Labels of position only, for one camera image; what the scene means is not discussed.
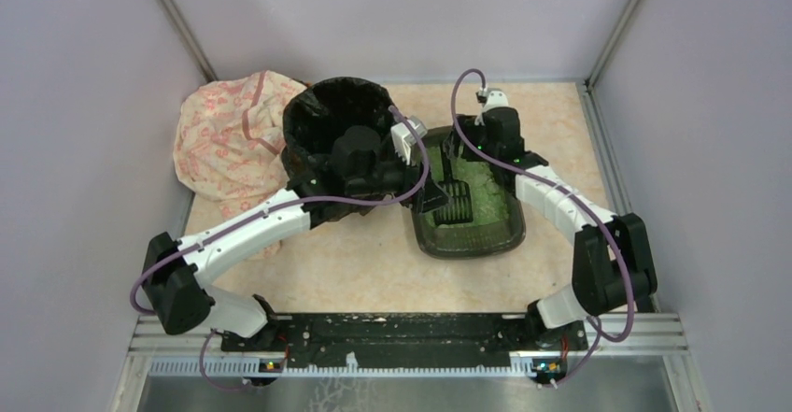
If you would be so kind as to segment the black litter scoop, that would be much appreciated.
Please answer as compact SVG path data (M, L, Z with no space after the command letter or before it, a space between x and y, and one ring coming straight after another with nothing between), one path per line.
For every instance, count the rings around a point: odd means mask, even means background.
M439 183L448 195L446 206L432 212L437 226L458 225L474 221L473 197L470 185L460 179L444 179Z

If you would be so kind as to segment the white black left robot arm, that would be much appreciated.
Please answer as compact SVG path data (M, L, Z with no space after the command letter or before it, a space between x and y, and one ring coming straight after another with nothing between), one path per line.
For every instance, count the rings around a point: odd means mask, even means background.
M416 118L389 131L352 125L335 135L290 139L288 185L218 226L149 241L133 308L159 319L167 334L201 325L250 338L273 321L264 301L215 286L225 272L264 248L328 221L395 203L415 206L429 179L426 127Z

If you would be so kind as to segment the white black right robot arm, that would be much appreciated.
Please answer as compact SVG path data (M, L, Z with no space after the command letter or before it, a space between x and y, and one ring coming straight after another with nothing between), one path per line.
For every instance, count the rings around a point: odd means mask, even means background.
M500 187L541 213L573 247L571 281L528 305L530 333L545 336L587 320L604 339L625 340L636 300L658 286L644 221L597 205L526 150L518 113L503 91L482 86L476 100L479 114L452 115L453 144L464 158L487 163Z

